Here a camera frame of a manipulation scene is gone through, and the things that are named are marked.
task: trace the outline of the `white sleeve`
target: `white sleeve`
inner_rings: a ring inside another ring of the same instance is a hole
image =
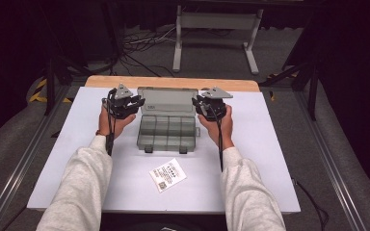
[[[222,191],[227,229],[285,230],[275,198],[260,179],[253,161],[243,159],[236,147],[224,150]]]
[[[99,230],[113,164],[105,140],[96,136],[89,147],[79,148],[70,158],[38,230]]]

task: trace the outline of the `white label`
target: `white label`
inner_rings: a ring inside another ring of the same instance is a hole
[[[172,159],[166,164],[149,172],[154,180],[159,193],[169,189],[186,178],[185,172],[176,159]]]

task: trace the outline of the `cuff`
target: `cuff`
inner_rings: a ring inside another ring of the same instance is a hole
[[[106,137],[101,135],[95,136],[90,143],[90,148],[100,150],[103,153],[107,153]]]
[[[227,167],[239,165],[239,161],[243,157],[240,155],[239,150],[232,146],[224,150],[224,169]]]

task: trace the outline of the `aluminum rail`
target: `aluminum rail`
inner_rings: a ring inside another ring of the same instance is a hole
[[[357,207],[350,196],[350,193],[347,189],[341,174],[338,170],[338,167],[335,164],[334,159],[331,156],[330,150],[326,144],[326,141],[323,138],[323,134],[320,131],[320,128],[317,125],[316,121],[313,121],[307,111],[307,103],[305,100],[304,93],[302,91],[296,91],[295,96],[299,102],[299,106],[304,114],[305,121],[308,127],[311,130],[312,135],[314,136],[317,144],[321,150],[321,157],[324,163],[324,166],[327,170],[327,173],[330,177],[332,185],[335,189],[335,192],[338,196],[341,206],[344,209],[347,220],[350,222],[350,225],[353,230],[366,230],[364,223],[359,215]]]
[[[32,137],[31,141],[29,142],[28,147],[26,148],[25,152],[23,153],[22,158],[20,159],[19,163],[17,164],[16,168],[14,169],[12,175],[10,176],[4,190],[0,194],[0,220],[4,216],[6,210],[8,209],[14,195],[16,194],[17,189],[19,188],[20,184],[22,183],[23,177],[25,176],[29,166],[31,165],[33,159],[38,152],[40,147],[40,143],[44,132],[47,130],[47,127],[53,120],[54,115],[56,114],[59,106],[61,105],[62,100],[66,97],[68,92],[68,86],[61,86],[59,92],[56,96],[56,103],[51,110],[49,115],[46,115],[41,120],[35,135]]]

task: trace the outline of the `hand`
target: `hand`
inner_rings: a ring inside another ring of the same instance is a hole
[[[212,141],[219,146],[219,129],[216,121],[207,121],[203,115],[198,115],[200,123],[208,130],[209,137]],[[226,115],[222,118],[221,122],[222,130],[222,141],[223,149],[234,146],[232,141],[232,130],[233,130],[233,120],[232,120],[232,107],[226,105]]]
[[[114,117],[110,116],[111,127],[112,129],[115,129],[114,139],[116,139],[119,135],[121,135],[122,130],[124,130],[124,127],[130,124],[134,120],[134,118],[135,118],[134,114],[129,115],[125,119],[115,119]],[[98,118],[98,130],[100,131],[101,135],[107,136],[110,134],[108,113],[107,113],[107,110],[102,105],[101,105],[101,113]]]

